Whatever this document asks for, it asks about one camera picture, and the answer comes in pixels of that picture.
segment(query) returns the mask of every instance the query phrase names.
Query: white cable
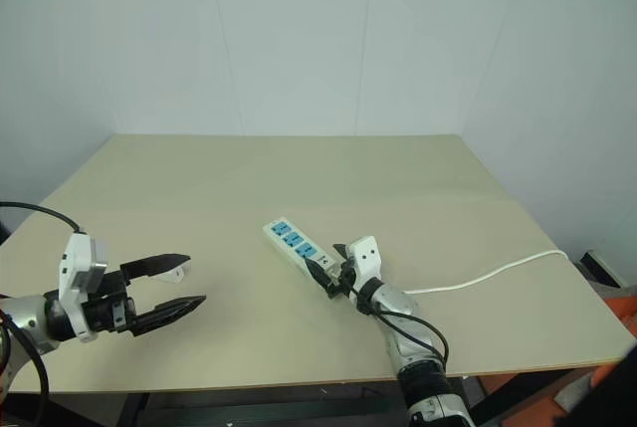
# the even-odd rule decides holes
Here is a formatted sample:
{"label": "white cable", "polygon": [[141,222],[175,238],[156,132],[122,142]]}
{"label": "white cable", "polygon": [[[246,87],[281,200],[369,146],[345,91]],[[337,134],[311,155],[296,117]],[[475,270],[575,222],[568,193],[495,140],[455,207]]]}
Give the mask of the white cable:
{"label": "white cable", "polygon": [[488,278],[493,277],[496,274],[507,270],[508,268],[513,268],[515,266],[522,265],[524,263],[527,263],[532,260],[536,260],[537,258],[541,258],[542,256],[547,256],[547,255],[561,255],[564,258],[568,259],[568,255],[566,255],[566,253],[560,250],[542,251],[541,253],[537,253],[536,255],[528,256],[526,258],[522,258],[521,260],[513,261],[512,263],[508,263],[507,265],[500,266],[496,270],[493,270],[490,273],[487,273],[486,275],[481,276],[480,278],[476,278],[475,280],[467,281],[465,283],[460,283],[459,285],[441,286],[440,288],[426,288],[424,290],[410,290],[410,291],[405,291],[405,293],[408,295],[422,295],[425,293],[439,293],[441,291],[460,290],[462,288],[467,288],[468,286],[481,283],[482,281],[487,280]]}

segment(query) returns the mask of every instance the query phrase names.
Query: table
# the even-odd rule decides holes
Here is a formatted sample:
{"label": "table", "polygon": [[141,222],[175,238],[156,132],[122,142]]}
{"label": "table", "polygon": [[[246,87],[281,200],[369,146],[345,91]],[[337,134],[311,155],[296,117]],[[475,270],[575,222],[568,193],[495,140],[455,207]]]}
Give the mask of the table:
{"label": "table", "polygon": [[[455,135],[117,135],[43,204],[105,240],[112,269],[159,253],[192,256],[179,285],[133,282],[139,312],[208,296],[147,335],[67,342],[45,357],[54,392],[393,378],[374,320],[329,300],[265,240],[261,227],[282,215],[326,248],[373,234],[384,280],[405,290],[554,248]],[[29,217],[0,248],[0,291],[55,288],[69,234],[58,220]],[[449,340],[452,376],[600,364],[633,342],[559,256],[417,300]],[[37,389],[25,368],[12,390]]]}

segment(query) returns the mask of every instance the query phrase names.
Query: power strip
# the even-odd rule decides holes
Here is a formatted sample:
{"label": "power strip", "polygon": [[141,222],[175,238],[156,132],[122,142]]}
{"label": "power strip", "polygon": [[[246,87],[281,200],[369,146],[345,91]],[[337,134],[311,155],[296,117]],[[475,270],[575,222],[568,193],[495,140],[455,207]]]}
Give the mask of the power strip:
{"label": "power strip", "polygon": [[263,232],[275,247],[308,277],[312,277],[306,259],[316,261],[333,280],[338,279],[338,263],[317,243],[297,228],[290,220],[281,217],[263,227]]}

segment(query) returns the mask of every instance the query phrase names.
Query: white power strip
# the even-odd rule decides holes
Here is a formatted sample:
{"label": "white power strip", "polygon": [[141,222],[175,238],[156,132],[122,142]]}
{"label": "white power strip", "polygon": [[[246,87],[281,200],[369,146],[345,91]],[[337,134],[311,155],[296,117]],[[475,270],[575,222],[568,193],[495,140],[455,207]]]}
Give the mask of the white power strip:
{"label": "white power strip", "polygon": [[275,247],[310,278],[306,259],[316,261],[333,280],[338,279],[338,263],[317,243],[286,218],[278,218],[263,227],[263,232]]}

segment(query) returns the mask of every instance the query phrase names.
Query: white wall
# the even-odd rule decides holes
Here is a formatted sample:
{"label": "white wall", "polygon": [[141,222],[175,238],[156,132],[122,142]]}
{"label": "white wall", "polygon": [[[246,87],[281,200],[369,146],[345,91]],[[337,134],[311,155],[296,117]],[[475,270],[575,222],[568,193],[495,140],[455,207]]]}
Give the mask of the white wall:
{"label": "white wall", "polygon": [[637,0],[512,0],[466,120],[465,141],[573,259],[634,206],[636,34]]}
{"label": "white wall", "polygon": [[579,257],[635,196],[636,1],[0,0],[0,197],[116,131],[462,132]]}

